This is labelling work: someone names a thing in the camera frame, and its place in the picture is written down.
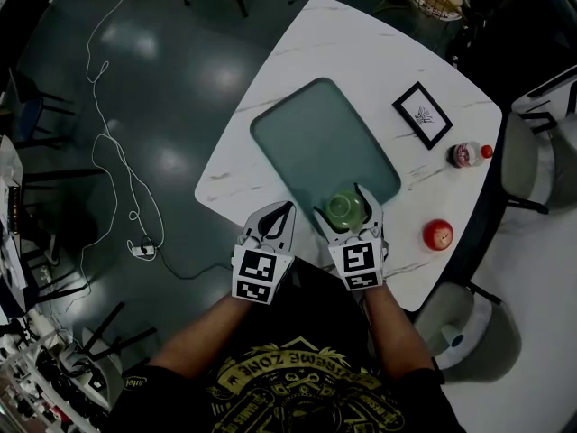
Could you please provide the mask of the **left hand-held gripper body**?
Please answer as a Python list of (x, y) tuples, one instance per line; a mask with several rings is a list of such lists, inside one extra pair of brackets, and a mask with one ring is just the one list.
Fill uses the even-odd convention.
[(265, 239), (240, 235), (232, 257), (232, 296), (270, 305), (294, 260), (290, 251), (275, 253)]

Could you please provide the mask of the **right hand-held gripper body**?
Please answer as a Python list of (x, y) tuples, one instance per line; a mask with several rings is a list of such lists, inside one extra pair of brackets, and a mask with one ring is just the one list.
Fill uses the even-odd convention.
[(389, 243), (382, 226), (347, 233), (329, 244), (328, 251), (344, 287), (348, 291), (379, 287), (386, 281), (383, 266), (389, 255)]

